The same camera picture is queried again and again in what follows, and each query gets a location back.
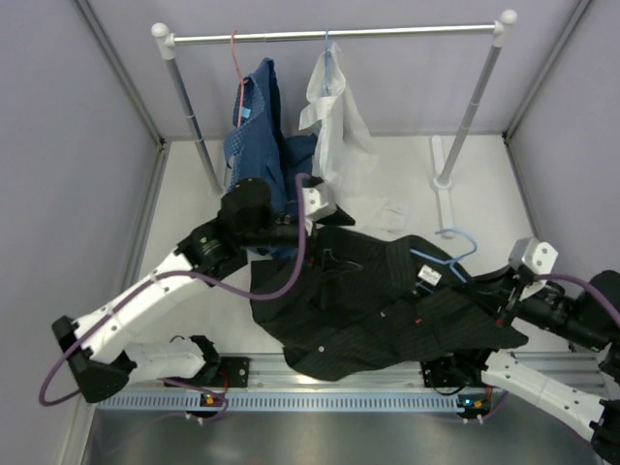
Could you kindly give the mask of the black pinstriped shirt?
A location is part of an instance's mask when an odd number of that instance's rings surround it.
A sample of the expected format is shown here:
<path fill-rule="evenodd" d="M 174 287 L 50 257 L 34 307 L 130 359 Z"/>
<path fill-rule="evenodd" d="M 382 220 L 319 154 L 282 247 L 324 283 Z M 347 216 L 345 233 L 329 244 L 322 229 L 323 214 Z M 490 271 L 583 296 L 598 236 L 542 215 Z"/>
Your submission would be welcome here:
<path fill-rule="evenodd" d="M 282 344 L 293 370 L 329 382 L 404 361 L 525 345 L 525 334 L 497 324 L 490 298 L 475 292 L 462 266 L 439 264 L 448 258 L 418 235 L 384 241 L 326 226 L 294 286 L 252 301 L 252 316 Z"/>

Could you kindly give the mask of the light blue wire hanger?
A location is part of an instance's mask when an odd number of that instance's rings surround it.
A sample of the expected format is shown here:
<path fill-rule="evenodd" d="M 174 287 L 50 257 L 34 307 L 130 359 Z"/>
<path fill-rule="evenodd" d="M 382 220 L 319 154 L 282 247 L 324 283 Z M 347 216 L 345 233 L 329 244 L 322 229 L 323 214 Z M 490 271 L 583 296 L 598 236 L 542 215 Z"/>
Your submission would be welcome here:
<path fill-rule="evenodd" d="M 425 260 L 428 263 L 446 268 L 461 284 L 470 282 L 471 278 L 464 270 L 461 262 L 464 259 L 473 256 L 479 250 L 479 245 L 475 238 L 469 233 L 458 228 L 443 228 L 435 231 L 434 235 L 441 237 L 444 240 L 451 240 L 457 237 L 458 241 L 467 243 L 467 245 L 459 253 L 456 253 L 455 250 L 453 250 L 452 254 L 446 252 L 442 258 L 438 255 L 432 255 L 417 248 L 411 248 L 410 254 Z"/>

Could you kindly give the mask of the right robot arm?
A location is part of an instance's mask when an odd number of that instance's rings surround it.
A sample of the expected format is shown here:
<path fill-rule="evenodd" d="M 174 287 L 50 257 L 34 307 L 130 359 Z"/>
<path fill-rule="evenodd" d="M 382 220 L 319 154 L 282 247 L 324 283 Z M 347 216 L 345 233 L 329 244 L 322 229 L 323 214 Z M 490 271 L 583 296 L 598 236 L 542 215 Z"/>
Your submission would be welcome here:
<path fill-rule="evenodd" d="M 567 368 L 583 381 L 577 364 L 588 359 L 588 373 L 619 382 L 619 273 L 606 270 L 588 282 L 551 275 L 539 294 L 516 305 L 516 316 L 563 339 L 567 348 L 527 357 L 465 351 L 450 362 L 453 378 L 463 385 L 480 379 L 514 395 L 571 429 L 603 462 L 617 464 L 619 398 L 584 391 L 557 375 Z"/>

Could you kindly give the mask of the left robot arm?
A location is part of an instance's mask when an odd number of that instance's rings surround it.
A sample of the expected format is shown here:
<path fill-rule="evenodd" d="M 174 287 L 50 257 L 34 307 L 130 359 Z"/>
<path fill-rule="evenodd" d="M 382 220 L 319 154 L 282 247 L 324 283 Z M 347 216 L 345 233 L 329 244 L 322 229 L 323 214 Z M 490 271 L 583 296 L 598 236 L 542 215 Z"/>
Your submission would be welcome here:
<path fill-rule="evenodd" d="M 221 358 L 207 337 L 192 335 L 149 344 L 138 339 L 169 311 L 208 289 L 255 301 L 288 294 L 301 274 L 320 209 L 333 208 L 321 178 L 300 173 L 294 186 L 297 215 L 287 220 L 272 207 L 265 180 L 238 181 L 220 200 L 216 216 L 192 230 L 144 278 L 90 314 L 77 319 L 63 316 L 53 323 L 63 354 L 50 372 L 55 374 L 61 365 L 68 365 L 77 394 L 90 404 L 141 382 L 163 380 L 183 388 L 214 383 Z M 248 264 L 248 250 L 271 246 L 297 250 L 285 283 L 263 293 L 226 283 L 227 277 Z"/>

